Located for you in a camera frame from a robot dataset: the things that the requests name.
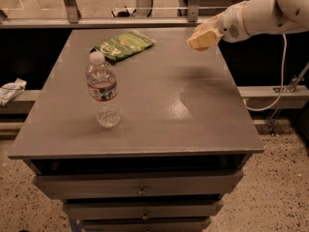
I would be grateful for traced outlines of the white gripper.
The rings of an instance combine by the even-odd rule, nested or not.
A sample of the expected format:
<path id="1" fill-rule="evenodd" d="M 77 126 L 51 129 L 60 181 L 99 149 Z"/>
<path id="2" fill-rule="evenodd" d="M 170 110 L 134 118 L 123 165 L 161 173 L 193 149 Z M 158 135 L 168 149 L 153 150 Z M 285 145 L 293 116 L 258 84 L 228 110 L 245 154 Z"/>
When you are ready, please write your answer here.
<path id="1" fill-rule="evenodd" d="M 242 1 L 232 5 L 222 14 L 208 18 L 196 26 L 194 33 L 186 40 L 188 45 L 195 49 L 217 45 L 221 39 L 228 43 L 247 40 L 249 34 L 245 29 L 243 19 L 245 4 L 246 2 Z"/>

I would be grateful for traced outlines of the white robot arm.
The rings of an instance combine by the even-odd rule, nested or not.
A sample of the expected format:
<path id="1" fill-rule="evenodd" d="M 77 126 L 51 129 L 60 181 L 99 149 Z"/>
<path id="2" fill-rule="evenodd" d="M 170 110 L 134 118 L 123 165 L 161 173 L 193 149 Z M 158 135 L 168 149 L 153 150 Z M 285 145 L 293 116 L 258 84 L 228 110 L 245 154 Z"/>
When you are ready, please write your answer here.
<path id="1" fill-rule="evenodd" d="M 309 30 L 309 0 L 245 0 L 198 25 L 186 40 L 206 50 L 221 40 L 245 41 L 261 34 L 293 34 Z"/>

